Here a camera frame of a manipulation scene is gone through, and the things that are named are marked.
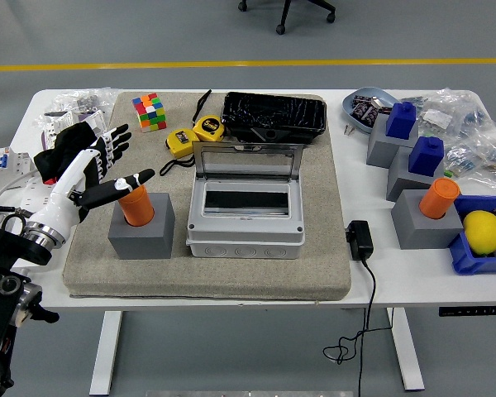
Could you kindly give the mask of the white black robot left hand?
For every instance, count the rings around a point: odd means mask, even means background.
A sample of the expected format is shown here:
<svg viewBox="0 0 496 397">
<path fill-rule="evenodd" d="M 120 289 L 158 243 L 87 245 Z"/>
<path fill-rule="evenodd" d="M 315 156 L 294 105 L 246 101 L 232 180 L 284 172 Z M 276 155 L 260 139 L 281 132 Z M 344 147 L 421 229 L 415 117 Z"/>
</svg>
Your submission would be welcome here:
<svg viewBox="0 0 496 397">
<path fill-rule="evenodd" d="M 61 132 L 55 148 L 35 158 L 44 181 L 55 180 L 48 203 L 23 227 L 21 235 L 50 247 L 62 246 L 88 211 L 126 197 L 151 179 L 152 169 L 105 181 L 112 166 L 129 148 L 128 125 L 100 136 L 81 122 Z"/>
</svg>

